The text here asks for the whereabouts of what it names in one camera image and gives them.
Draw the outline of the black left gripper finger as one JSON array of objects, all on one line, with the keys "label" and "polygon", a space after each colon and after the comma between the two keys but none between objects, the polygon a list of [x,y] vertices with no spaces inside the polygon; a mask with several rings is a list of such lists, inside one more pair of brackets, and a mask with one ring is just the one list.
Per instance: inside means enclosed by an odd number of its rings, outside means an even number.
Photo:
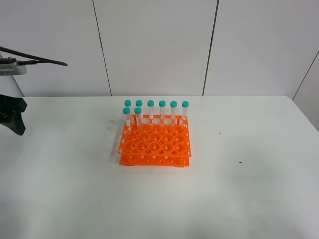
[{"label": "black left gripper finger", "polygon": [[0,123],[17,135],[23,135],[25,125],[21,114],[25,111],[27,103],[23,98],[0,96]]}]

